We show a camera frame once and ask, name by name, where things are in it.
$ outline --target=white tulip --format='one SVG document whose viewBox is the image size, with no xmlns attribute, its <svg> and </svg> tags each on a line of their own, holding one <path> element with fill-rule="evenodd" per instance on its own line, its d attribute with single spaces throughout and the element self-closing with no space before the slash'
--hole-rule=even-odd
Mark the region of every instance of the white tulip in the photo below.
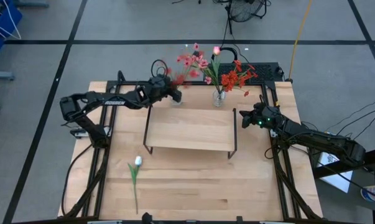
<svg viewBox="0 0 375 224">
<path fill-rule="evenodd" d="M 141 166 L 142 165 L 142 157 L 141 156 L 136 156 L 135 165 L 136 166 Z"/>
</svg>

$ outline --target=wooden table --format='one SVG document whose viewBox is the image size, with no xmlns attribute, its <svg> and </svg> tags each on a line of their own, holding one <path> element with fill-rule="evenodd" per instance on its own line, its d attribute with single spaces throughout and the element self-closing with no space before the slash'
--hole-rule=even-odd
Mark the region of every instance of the wooden table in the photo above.
<svg viewBox="0 0 375 224">
<path fill-rule="evenodd" d="M 299 122 L 299 114 L 291 83 L 276 82 L 281 112 Z M 104 92 L 106 82 L 91 82 L 89 90 Z M 121 93 L 134 86 L 122 86 Z M 190 86 L 182 89 L 179 108 L 202 110 L 252 110 L 259 101 L 261 87 L 246 86 L 249 96 L 235 90 L 227 93 L 221 108 L 212 105 L 213 86 Z M 155 107 L 171 107 L 164 98 Z M 88 116 L 99 123 L 101 108 Z M 158 149 L 150 155 L 143 146 L 147 109 L 129 110 L 119 107 L 113 131 L 108 170 L 101 204 L 100 219 L 141 220 L 145 212 L 154 220 L 282 220 L 277 182 L 272 160 L 264 157 L 270 147 L 269 133 L 259 126 L 243 129 L 238 125 L 238 151 L 227 160 L 225 152 L 185 149 Z M 242 117 L 238 114 L 237 123 Z M 87 145 L 88 138 L 76 140 L 73 158 Z M 68 181 L 66 211 L 86 189 L 93 150 L 75 163 Z M 136 215 L 131 173 L 127 163 L 142 156 L 137 177 L 139 214 Z M 312 210 L 322 216 L 320 202 L 306 154 L 290 150 L 295 186 Z M 290 217 L 293 210 L 288 190 Z M 89 214 L 93 214 L 96 191 L 93 192 Z"/>
</svg>

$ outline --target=glass vase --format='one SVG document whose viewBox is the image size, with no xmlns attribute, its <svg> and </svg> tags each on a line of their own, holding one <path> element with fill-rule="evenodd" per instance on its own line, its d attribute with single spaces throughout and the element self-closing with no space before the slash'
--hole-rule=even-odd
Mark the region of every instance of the glass vase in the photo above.
<svg viewBox="0 0 375 224">
<path fill-rule="evenodd" d="M 213 98 L 213 105 L 215 107 L 220 107 L 220 106 L 223 105 L 223 102 L 225 101 L 226 93 L 225 93 L 225 91 L 221 91 L 219 93 L 218 90 L 214 90 L 214 92 L 212 94 L 212 98 Z"/>
</svg>

